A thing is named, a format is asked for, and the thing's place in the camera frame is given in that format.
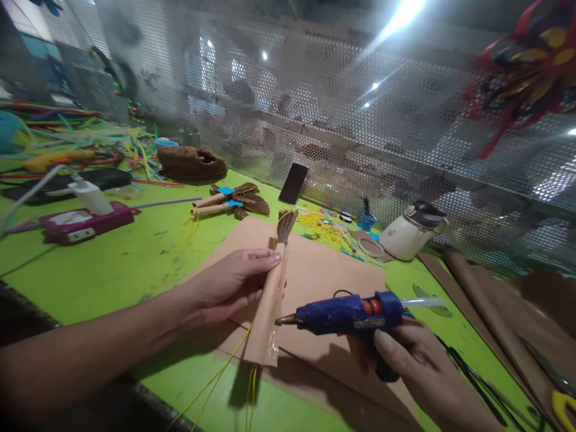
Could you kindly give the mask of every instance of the green tabletop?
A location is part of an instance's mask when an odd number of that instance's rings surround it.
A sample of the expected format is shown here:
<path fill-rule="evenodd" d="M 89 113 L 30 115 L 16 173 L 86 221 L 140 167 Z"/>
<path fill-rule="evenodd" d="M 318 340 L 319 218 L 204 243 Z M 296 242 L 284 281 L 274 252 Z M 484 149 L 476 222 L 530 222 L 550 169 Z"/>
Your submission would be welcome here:
<path fill-rule="evenodd" d="M 219 184 L 233 187 L 245 181 L 251 179 L 229 171 L 226 180 Z M 145 192 L 141 198 L 109 198 L 139 205 L 209 195 L 208 185 L 185 188 L 143 186 Z M 270 204 L 271 214 L 286 207 L 277 200 L 277 189 L 262 184 L 259 187 Z M 11 204 L 12 201 L 0 198 L 0 214 L 5 213 Z M 316 208 L 306 202 L 300 205 Z M 81 204 L 76 199 L 37 207 L 24 206 L 18 210 L 14 220 L 79 207 Z M 0 275 L 4 275 L 3 279 L 12 288 L 65 325 L 134 305 L 168 289 L 192 271 L 238 224 L 232 214 L 203 218 L 195 235 L 184 242 L 190 224 L 183 225 L 183 222 L 189 217 L 190 208 L 191 203 L 145 208 L 134 223 L 75 246 L 43 244 L 40 231 L 9 235 L 0 244 Z M 529 399 L 425 266 L 417 260 L 410 263 L 394 261 L 386 264 L 385 272 L 390 289 L 399 297 L 414 297 L 412 284 L 416 283 L 429 294 L 446 300 L 453 317 L 442 317 L 424 308 L 414 309 L 414 315 L 425 321 L 447 344 L 456 347 L 476 372 L 496 384 L 530 418 L 526 410 L 530 405 Z M 181 410 L 224 363 L 222 356 L 187 342 L 176 344 L 150 359 L 134 370 L 133 376 L 166 403 Z M 244 367 L 228 366 L 199 422 L 204 430 L 244 430 L 246 388 L 238 383 L 246 383 L 248 374 L 249 370 L 244 370 Z M 187 417 L 192 421 L 203 401 L 204 396 L 188 411 Z M 426 431 L 438 430 L 421 410 L 419 418 Z M 266 381 L 259 383 L 251 430 L 321 429 L 351 430 L 338 416 Z M 386 430 L 386 425 L 374 429 Z"/>

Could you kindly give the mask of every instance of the hot glue gun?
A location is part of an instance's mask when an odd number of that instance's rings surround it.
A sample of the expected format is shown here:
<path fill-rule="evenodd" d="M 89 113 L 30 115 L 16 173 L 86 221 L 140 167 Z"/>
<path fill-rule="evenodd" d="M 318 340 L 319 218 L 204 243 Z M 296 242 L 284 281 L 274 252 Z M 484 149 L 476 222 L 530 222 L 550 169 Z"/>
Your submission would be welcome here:
<path fill-rule="evenodd" d="M 444 306 L 444 300 L 427 297 L 402 300 L 391 291 L 376 292 L 373 297 L 358 294 L 308 303 L 296 313 L 276 320 L 276 325 L 296 325 L 320 336 L 336 333 L 354 336 L 364 343 L 376 359 L 376 375 L 384 382 L 395 382 L 398 375 L 390 369 L 374 345 L 377 329 L 388 332 L 402 324 L 404 308 Z"/>

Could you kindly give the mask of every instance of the perforated metal sheet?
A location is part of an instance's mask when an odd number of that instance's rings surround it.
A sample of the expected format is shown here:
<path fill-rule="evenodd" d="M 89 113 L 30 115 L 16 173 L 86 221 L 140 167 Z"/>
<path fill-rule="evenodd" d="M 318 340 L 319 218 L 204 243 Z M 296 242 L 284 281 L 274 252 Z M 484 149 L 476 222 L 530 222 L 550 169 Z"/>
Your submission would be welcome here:
<path fill-rule="evenodd" d="M 345 27 L 271 18 L 256 6 L 64 7 L 49 18 L 54 38 L 109 53 L 164 134 L 186 144 L 198 130 L 233 168 L 276 186 L 302 163 L 311 169 L 304 197 L 357 214 L 369 196 L 380 227 L 410 202 L 430 201 L 451 222 L 433 245 L 492 268 L 575 266 L 576 141 L 567 132 L 576 119 L 548 115 L 478 160 L 497 125 L 471 120 L 462 97 L 475 53 L 415 44 L 367 53 Z"/>

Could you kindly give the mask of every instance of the yellow scissors handle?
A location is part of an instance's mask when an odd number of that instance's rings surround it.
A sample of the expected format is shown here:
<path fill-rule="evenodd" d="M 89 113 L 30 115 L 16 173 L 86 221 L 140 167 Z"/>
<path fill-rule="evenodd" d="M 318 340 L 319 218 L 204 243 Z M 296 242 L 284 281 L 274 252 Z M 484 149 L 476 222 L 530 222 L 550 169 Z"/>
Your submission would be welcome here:
<path fill-rule="evenodd" d="M 576 400 L 567 394 L 552 390 L 552 408 L 554 408 L 554 414 L 564 429 L 568 432 L 576 432 L 576 427 L 566 413 L 568 409 L 572 409 L 576 413 Z"/>

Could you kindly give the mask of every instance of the electric kettle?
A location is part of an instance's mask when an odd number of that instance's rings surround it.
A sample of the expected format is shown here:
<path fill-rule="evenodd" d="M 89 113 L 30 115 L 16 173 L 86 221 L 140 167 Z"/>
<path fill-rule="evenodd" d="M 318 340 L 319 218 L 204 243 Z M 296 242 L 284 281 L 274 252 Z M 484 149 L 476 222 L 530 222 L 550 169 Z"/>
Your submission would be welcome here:
<path fill-rule="evenodd" d="M 411 260 L 430 238 L 446 231 L 445 216 L 432 204 L 418 200 L 382 231 L 378 242 L 393 257 Z"/>

